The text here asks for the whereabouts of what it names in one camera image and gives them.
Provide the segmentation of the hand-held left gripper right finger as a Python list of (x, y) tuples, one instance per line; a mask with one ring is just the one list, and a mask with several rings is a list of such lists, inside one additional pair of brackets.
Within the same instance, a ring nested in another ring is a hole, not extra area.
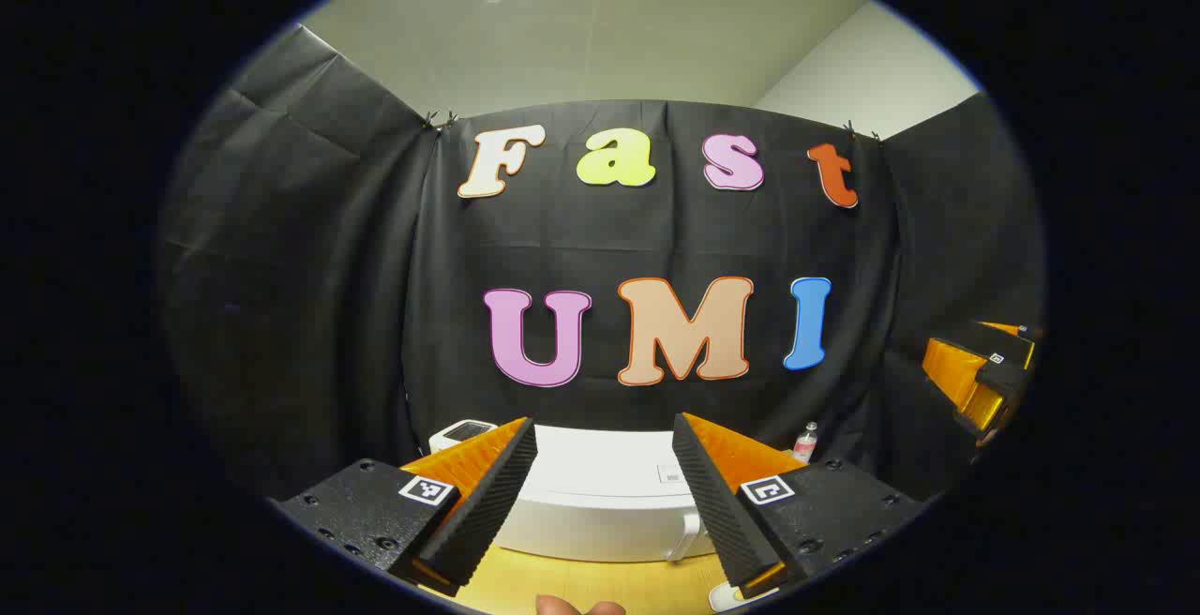
[(926, 509), (844, 458), (803, 464), (697, 414), (676, 414), (671, 444), (726, 580), (746, 599), (824, 577)]

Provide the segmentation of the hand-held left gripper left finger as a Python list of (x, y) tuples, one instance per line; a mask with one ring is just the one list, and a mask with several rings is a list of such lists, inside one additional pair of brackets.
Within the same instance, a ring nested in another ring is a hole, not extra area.
[(270, 503), (353, 563), (455, 596), (508, 520), (536, 456), (535, 423), (522, 417), (403, 466), (360, 458)]

